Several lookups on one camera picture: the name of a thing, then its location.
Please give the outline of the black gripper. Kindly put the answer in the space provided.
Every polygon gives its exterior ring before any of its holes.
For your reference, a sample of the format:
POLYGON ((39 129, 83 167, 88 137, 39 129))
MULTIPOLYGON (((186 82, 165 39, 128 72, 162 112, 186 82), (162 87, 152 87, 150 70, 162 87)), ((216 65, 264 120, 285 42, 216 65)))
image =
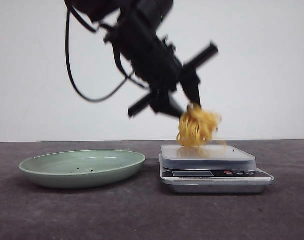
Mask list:
POLYGON ((149 85, 149 93, 128 108, 129 117, 150 106, 156 114, 180 118, 184 111, 171 95, 177 84, 191 103, 201 106, 196 69, 218 52, 216 45, 211 43, 190 62, 181 64, 174 47, 160 40, 136 9, 121 12, 105 41, 112 44, 115 54, 130 61, 135 75, 149 85))

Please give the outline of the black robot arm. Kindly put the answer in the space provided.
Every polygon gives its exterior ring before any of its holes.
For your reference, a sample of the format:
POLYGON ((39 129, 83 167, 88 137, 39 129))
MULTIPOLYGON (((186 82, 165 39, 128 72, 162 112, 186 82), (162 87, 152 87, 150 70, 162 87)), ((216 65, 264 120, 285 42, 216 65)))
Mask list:
POLYGON ((128 108, 133 117, 146 107, 156 113, 181 117, 183 110, 172 98, 181 85, 193 104, 200 104, 199 77, 196 70, 213 57, 218 49, 211 43, 188 63, 182 64, 175 55, 175 46, 159 39, 156 31, 173 6, 171 0, 67 0, 67 16, 75 19, 92 33, 96 29, 81 17, 106 30, 105 43, 113 48, 117 69, 123 72, 121 57, 128 60, 133 74, 146 82, 149 93, 128 108))

